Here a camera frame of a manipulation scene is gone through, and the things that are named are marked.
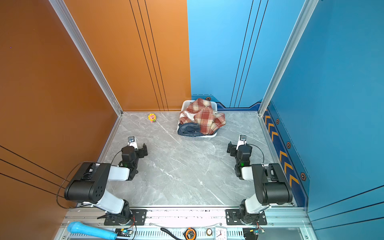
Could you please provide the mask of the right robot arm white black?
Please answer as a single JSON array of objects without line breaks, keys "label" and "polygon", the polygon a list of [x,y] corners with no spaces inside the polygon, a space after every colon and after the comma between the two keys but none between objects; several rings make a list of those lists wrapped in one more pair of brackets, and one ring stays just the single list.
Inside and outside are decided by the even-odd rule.
[{"label": "right robot arm white black", "polygon": [[235,158],[235,174],[240,180],[252,181],[254,194],[242,200],[237,210],[226,210],[227,224],[267,225],[265,211],[275,205],[284,205],[293,200],[292,189],[278,163],[251,164],[253,145],[238,141],[228,144],[227,153]]}]

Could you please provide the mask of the red plaid skirt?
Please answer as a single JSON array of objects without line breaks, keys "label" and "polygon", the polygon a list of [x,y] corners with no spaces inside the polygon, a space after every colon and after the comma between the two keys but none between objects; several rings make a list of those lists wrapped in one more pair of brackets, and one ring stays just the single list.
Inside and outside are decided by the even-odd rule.
[{"label": "red plaid skirt", "polygon": [[203,136],[213,135],[226,124],[226,116],[214,111],[210,101],[197,99],[186,110],[181,111],[179,124],[184,123],[197,123]]}]

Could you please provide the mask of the white plastic laundry basket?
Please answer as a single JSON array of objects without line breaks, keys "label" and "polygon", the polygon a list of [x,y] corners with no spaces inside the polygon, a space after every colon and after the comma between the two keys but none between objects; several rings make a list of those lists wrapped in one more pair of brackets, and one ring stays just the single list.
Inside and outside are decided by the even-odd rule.
[{"label": "white plastic laundry basket", "polygon": [[[181,108],[181,111],[184,111],[187,109],[187,107],[193,103],[194,100],[186,100],[183,102],[183,105],[182,105],[182,108]],[[211,103],[211,106],[213,108],[214,111],[218,111],[218,105],[216,102],[213,102],[213,101],[210,101]],[[198,136],[198,137],[190,137],[190,136],[181,136],[185,139],[188,139],[188,140],[194,140],[194,141],[210,141],[212,138],[214,138],[215,136],[217,135],[217,132],[215,132],[213,135],[206,135],[206,136]]]}]

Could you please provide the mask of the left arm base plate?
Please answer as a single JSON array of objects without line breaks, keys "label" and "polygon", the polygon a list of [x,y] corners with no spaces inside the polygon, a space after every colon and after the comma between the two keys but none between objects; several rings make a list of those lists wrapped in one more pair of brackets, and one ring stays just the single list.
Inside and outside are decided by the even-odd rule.
[{"label": "left arm base plate", "polygon": [[146,209],[133,209],[131,210],[130,218],[123,218],[118,215],[106,214],[104,225],[105,226],[144,226],[147,218]]}]

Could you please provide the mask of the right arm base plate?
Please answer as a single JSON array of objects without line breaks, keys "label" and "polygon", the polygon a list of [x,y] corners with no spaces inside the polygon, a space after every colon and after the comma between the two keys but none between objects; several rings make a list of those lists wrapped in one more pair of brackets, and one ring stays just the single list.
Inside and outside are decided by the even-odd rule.
[{"label": "right arm base plate", "polygon": [[268,224],[265,212],[259,214],[242,215],[239,209],[226,209],[226,221],[227,225],[260,225],[266,226]]}]

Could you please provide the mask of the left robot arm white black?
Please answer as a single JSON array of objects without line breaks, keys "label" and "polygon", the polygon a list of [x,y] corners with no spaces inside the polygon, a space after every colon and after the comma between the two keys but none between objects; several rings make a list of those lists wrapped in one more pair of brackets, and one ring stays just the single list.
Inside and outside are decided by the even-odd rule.
[{"label": "left robot arm white black", "polygon": [[131,181],[138,173],[139,159],[148,155],[146,144],[138,149],[135,143],[121,150],[122,160],[117,166],[82,163],[64,191],[64,198],[75,203],[91,205],[105,213],[98,217],[104,219],[104,225],[132,225],[134,213],[129,202],[116,197],[107,190],[109,181]]}]

